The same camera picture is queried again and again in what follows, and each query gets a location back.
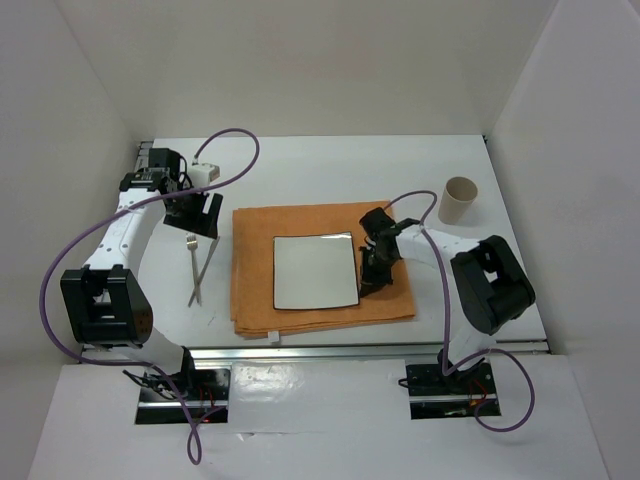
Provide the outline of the white square plate black rim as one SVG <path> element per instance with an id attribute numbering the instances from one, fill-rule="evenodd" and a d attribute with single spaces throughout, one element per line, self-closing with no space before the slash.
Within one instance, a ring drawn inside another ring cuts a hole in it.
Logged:
<path id="1" fill-rule="evenodd" d="M 360 303 L 352 234 L 273 239 L 273 306 L 328 310 Z"/>

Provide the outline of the silver fork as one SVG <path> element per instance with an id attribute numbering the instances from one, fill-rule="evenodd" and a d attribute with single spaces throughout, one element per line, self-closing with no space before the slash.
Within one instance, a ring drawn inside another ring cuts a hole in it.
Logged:
<path id="1" fill-rule="evenodd" d="M 198 249 L 198 240 L 196 235 L 193 233 L 186 234 L 186 246 L 190 253 L 191 260 L 191 270 L 192 270 L 192 279 L 193 279 L 193 296 L 195 301 L 198 304 L 201 304 L 201 291 L 200 291 L 200 281 L 199 281 L 199 269 L 197 263 L 197 249 Z"/>

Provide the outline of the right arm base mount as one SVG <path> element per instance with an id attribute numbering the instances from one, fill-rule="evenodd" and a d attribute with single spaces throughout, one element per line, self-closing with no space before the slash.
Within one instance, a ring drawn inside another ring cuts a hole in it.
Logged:
<path id="1" fill-rule="evenodd" d="M 493 371 L 488 361 L 470 373 L 441 375 L 437 363 L 408 364 L 397 383 L 407 390 L 412 420 L 501 415 Z"/>

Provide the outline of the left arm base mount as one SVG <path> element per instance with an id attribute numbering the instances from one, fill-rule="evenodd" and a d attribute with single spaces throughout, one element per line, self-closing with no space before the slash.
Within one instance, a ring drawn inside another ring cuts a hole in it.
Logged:
<path id="1" fill-rule="evenodd" d="M 134 374 L 124 370 L 123 374 L 139 388 L 136 425 L 186 424 L 180 398 L 197 423 L 228 422 L 231 385 L 231 369 L 228 367 L 192 370 L 191 382 L 174 375 L 178 395 L 157 373 L 144 371 Z"/>

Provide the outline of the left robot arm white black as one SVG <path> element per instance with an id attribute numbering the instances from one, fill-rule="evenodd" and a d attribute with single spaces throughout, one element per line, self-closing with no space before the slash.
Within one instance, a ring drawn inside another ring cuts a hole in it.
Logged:
<path id="1" fill-rule="evenodd" d="M 132 361 L 166 372 L 162 386 L 176 399 L 202 388 L 203 380 L 183 346 L 154 326 L 152 306 L 138 272 L 158 223 L 197 237 L 218 238 L 222 196 L 203 187 L 218 178 L 218 166 L 186 162 L 178 152 L 152 148 L 146 166 L 127 173 L 119 185 L 118 219 L 79 269 L 64 271 L 60 286 L 77 342 L 125 352 Z"/>

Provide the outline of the silver knife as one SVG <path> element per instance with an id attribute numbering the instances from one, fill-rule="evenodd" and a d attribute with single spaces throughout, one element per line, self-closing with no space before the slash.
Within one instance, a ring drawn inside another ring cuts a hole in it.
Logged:
<path id="1" fill-rule="evenodd" d="M 217 249 L 218 243 L 219 243 L 219 238 L 213 239 L 211 241 L 211 244 L 209 246 L 209 250 L 208 250 L 208 253 L 207 253 L 207 256 L 206 256 L 206 260 L 204 262 L 204 265 L 202 266 L 201 269 L 198 268 L 199 269 L 200 291 L 201 291 L 202 282 L 203 282 L 203 280 L 204 280 L 204 278 L 206 276 L 206 273 L 207 273 L 207 271 L 209 269 L 212 257 L 214 255 L 216 249 Z M 190 296 L 189 301 L 188 301 L 188 306 L 191 307 L 194 301 L 195 301 L 195 299 L 194 299 L 194 296 L 193 296 L 193 289 L 192 289 L 192 293 L 191 293 L 191 296 Z"/>

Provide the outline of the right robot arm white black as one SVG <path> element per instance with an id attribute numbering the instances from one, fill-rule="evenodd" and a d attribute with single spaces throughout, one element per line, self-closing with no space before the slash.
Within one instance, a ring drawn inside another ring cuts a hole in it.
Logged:
<path id="1" fill-rule="evenodd" d="M 535 291 L 507 241 L 497 235 L 468 239 L 426 228 L 417 219 L 393 220 L 377 207 L 360 220 L 360 292 L 369 296 L 393 283 L 392 267 L 412 260 L 439 271 L 443 281 L 445 332 L 436 379 L 460 391 L 495 344 L 507 322 L 535 303 Z"/>

